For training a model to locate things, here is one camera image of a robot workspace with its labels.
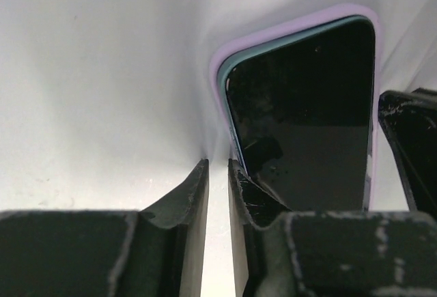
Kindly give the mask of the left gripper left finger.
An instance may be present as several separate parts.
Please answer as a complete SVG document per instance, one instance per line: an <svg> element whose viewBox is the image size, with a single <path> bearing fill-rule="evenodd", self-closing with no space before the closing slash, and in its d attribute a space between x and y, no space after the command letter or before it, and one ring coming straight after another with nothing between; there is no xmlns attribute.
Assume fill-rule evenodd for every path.
<svg viewBox="0 0 437 297"><path fill-rule="evenodd" d="M1 213L2 296L199 296L209 162L144 210Z"/></svg>

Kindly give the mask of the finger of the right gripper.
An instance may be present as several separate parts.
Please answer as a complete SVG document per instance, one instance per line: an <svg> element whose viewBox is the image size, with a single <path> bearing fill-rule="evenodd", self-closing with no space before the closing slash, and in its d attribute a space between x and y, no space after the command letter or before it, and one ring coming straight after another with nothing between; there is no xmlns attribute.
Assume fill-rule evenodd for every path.
<svg viewBox="0 0 437 297"><path fill-rule="evenodd" d="M436 210L436 92L388 90L378 121L391 147L410 210Z"/></svg>

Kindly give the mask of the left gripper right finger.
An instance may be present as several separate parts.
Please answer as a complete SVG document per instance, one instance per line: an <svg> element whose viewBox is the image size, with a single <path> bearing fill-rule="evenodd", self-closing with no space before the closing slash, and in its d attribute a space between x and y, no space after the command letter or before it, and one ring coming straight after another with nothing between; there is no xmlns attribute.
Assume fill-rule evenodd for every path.
<svg viewBox="0 0 437 297"><path fill-rule="evenodd" d="M228 163L237 296L435 296L422 212L293 212Z"/></svg>

